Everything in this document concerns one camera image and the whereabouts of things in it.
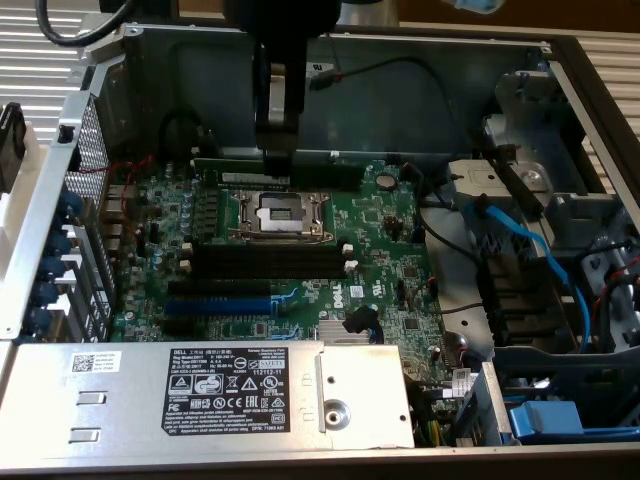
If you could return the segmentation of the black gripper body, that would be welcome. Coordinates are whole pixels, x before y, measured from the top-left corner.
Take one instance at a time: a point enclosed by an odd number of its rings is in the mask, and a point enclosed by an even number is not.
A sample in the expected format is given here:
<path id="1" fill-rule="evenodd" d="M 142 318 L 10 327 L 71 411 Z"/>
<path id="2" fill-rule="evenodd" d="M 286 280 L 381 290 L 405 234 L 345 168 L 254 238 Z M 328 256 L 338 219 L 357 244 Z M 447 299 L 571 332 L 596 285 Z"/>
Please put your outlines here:
<path id="1" fill-rule="evenodd" d="M 223 1 L 225 20 L 263 43 L 309 40 L 334 29 L 341 1 Z"/>

